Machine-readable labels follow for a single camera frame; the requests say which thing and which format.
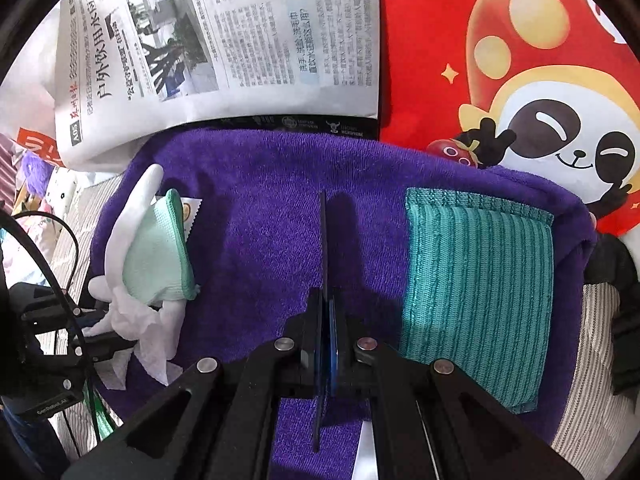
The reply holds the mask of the white paper tissue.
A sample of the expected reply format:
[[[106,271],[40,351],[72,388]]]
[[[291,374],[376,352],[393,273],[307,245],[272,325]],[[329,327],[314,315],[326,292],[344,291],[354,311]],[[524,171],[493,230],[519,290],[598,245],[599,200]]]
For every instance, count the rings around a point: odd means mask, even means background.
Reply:
[[[171,360],[177,354],[185,316],[185,299],[165,300],[154,310],[129,296],[115,297],[104,318],[82,332],[89,337],[115,332],[133,341],[134,355],[146,374],[168,386],[182,373],[182,367]]]

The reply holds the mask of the green wet wipe sachet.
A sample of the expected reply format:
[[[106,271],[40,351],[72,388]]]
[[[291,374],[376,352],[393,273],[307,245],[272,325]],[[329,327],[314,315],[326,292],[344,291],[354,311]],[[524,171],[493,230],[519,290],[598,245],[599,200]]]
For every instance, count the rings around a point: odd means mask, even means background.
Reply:
[[[116,422],[107,411],[101,396],[96,392],[91,377],[85,383],[84,393],[96,442],[101,443],[114,432],[117,427]]]

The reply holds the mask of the teal striped scrubbing pad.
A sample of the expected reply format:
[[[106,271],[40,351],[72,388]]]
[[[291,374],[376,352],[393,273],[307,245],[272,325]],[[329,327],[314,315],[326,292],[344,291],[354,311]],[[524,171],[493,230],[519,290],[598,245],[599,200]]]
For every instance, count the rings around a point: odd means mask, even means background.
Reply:
[[[399,352],[460,367],[515,414],[538,403],[553,306],[553,216],[477,193],[410,188]]]

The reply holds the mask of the white melamine sponge block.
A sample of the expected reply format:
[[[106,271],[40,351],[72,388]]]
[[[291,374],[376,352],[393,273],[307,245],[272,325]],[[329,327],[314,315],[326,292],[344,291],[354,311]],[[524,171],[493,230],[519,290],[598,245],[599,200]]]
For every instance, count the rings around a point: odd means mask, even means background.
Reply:
[[[373,427],[370,420],[364,420],[361,425],[352,480],[378,480],[378,462],[376,461]]]

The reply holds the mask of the striped grey bed sheet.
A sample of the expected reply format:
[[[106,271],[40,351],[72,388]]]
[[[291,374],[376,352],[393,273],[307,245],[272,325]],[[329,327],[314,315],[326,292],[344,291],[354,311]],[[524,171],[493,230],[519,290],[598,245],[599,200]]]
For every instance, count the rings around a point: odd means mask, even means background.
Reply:
[[[176,364],[232,361],[274,338],[320,280],[318,195],[329,193],[333,277],[349,310],[394,340],[408,282],[409,188],[442,188],[550,212],[554,264],[550,342],[537,407],[523,417],[588,479],[603,479],[638,434],[636,402],[614,396],[611,322],[620,304],[607,284],[583,285],[594,229],[578,199],[531,174],[416,166],[323,168],[163,164],[158,194],[194,205],[186,242],[200,293],[186,305]]]

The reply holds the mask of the purple terry towel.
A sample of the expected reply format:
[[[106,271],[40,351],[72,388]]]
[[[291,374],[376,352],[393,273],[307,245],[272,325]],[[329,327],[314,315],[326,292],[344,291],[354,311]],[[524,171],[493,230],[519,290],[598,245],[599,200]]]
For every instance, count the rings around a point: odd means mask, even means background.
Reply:
[[[168,385],[141,367],[124,424],[73,479],[347,479],[373,419],[384,479],[574,479],[551,447],[594,229],[544,178],[321,134],[164,132],[102,210],[114,258],[160,193],[197,198]]]

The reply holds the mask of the white Miniso plastic bag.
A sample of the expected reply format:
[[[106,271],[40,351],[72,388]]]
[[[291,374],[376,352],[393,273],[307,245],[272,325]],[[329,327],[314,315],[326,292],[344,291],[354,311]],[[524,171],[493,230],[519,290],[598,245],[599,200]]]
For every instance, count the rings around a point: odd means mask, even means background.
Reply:
[[[55,140],[55,64],[61,6],[37,26],[1,84],[1,133],[63,167]]]

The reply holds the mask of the folded newspaper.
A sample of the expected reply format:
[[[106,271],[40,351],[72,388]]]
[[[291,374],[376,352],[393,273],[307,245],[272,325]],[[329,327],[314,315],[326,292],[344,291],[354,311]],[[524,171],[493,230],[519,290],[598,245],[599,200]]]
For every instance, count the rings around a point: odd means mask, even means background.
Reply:
[[[380,0],[62,0],[63,164],[117,171],[187,124],[378,136]]]

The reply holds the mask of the red panda paper bag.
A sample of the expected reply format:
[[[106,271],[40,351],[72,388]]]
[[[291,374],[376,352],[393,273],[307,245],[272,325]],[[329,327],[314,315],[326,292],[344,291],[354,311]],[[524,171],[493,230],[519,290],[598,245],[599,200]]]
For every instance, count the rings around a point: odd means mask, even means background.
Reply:
[[[639,224],[639,63],[594,0],[382,0],[383,142],[458,144]]]

